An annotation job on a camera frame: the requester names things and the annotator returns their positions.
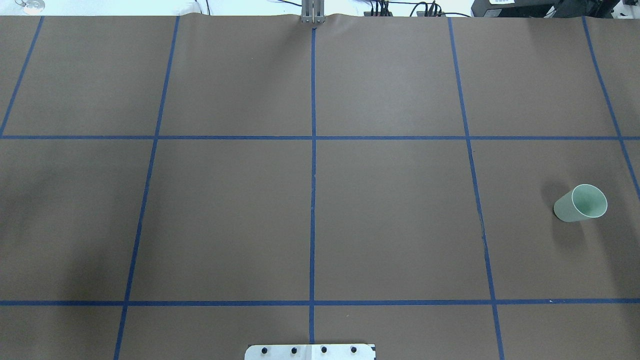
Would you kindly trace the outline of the green plastic cup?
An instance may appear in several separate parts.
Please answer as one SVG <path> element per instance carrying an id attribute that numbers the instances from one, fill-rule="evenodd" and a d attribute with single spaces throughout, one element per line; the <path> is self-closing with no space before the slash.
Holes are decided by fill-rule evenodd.
<path id="1" fill-rule="evenodd" d="M 554 215 L 565 223 L 597 219 L 606 214 L 608 199 L 596 186 L 579 184 L 555 201 Z"/>

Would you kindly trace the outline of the black power box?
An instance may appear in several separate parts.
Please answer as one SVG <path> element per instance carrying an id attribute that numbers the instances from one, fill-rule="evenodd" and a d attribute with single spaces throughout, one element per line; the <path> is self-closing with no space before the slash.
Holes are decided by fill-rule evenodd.
<path id="1" fill-rule="evenodd" d="M 611 18 L 619 0 L 474 0 L 474 18 Z"/>

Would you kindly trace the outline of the clear tape roll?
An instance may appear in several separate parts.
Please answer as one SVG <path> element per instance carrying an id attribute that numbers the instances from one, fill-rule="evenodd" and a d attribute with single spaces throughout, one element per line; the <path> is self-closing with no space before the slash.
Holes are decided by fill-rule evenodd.
<path id="1" fill-rule="evenodd" d="M 18 4 L 27 15 L 38 15 L 46 8 L 44 0 L 18 0 Z"/>

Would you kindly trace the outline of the aluminium frame post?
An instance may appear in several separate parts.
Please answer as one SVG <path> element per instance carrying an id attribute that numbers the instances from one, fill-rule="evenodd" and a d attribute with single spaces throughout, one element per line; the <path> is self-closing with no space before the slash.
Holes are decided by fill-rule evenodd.
<path id="1" fill-rule="evenodd" d="M 300 0 L 301 23 L 322 24 L 326 21 L 324 0 Z"/>

